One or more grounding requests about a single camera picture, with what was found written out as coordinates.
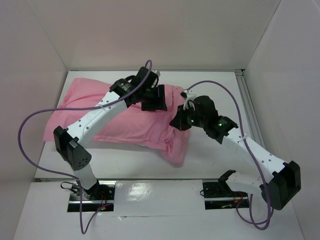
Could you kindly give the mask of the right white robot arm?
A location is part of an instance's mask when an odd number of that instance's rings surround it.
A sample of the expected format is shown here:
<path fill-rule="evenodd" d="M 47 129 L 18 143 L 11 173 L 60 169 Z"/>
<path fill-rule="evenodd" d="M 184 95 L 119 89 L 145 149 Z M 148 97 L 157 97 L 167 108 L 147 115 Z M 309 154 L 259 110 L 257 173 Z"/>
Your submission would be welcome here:
<path fill-rule="evenodd" d="M 268 152 L 227 116 L 218 114 L 208 96 L 182 92 L 184 103 L 177 107 L 170 125 L 179 131 L 202 128 L 206 135 L 229 148 L 241 159 L 257 167 L 259 177 L 228 170 L 219 178 L 218 190 L 223 196 L 233 192 L 261 195 L 275 210 L 282 210 L 301 190 L 301 168 L 293 160 L 286 162 Z"/>

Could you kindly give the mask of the pink satin pillowcase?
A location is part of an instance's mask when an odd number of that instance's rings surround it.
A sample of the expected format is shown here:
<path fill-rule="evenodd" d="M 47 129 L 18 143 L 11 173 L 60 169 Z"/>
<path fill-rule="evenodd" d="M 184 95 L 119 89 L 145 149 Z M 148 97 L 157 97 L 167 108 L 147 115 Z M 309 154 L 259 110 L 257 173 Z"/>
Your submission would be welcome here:
<path fill-rule="evenodd" d="M 43 141 L 53 142 L 53 131 L 57 126 L 66 128 L 86 114 L 84 107 L 92 107 L 100 101 L 111 84 L 90 78 L 75 78 L 62 103 L 60 111 L 55 111 L 49 118 Z M 175 167 L 184 163 L 190 132 L 179 131 L 170 126 L 170 121 L 177 113 L 179 105 L 184 103 L 181 97 L 183 88 L 166 84 L 165 103 L 167 110 L 143 111 L 141 104 L 130 106 L 117 115 L 94 137 L 95 142 L 117 144 L 137 144 L 159 150 L 163 158 Z"/>

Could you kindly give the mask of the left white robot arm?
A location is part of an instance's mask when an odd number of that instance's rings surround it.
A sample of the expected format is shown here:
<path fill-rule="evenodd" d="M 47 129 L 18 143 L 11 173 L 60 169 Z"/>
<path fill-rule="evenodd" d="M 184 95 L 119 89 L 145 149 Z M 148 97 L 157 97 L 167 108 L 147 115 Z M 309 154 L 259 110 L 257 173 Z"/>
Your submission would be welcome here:
<path fill-rule="evenodd" d="M 154 86 L 152 81 L 146 81 L 135 89 L 133 84 L 122 78 L 109 88 L 96 105 L 97 109 L 90 110 L 66 128 L 58 126 L 54 129 L 56 150 L 70 165 L 86 199 L 97 197 L 102 188 L 90 167 L 92 156 L 85 146 L 107 123 L 137 103 L 141 103 L 142 111 L 166 111 L 165 86 Z"/>

